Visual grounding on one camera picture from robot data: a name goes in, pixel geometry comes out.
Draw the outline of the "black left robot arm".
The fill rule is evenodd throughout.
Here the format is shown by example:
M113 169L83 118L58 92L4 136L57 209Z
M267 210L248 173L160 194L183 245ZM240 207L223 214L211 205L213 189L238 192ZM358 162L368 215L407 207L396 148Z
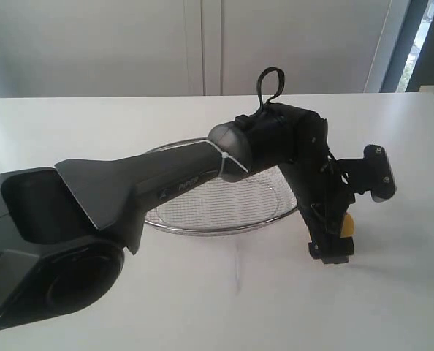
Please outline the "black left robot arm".
M100 299L140 246L147 212L215 178L278 167L311 237L311 255L346 263L354 193L318 113L266 102L203 141L113 161L68 159L0 174L0 330L71 314Z

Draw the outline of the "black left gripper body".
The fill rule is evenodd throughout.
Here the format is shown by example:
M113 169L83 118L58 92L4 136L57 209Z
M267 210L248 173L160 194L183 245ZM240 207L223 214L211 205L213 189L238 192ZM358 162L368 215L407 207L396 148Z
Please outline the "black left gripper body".
M344 216L355 197L330 157L327 120L298 107L289 108L286 116L293 123L294 151L280 170L295 194L312 241L331 244L340 239Z

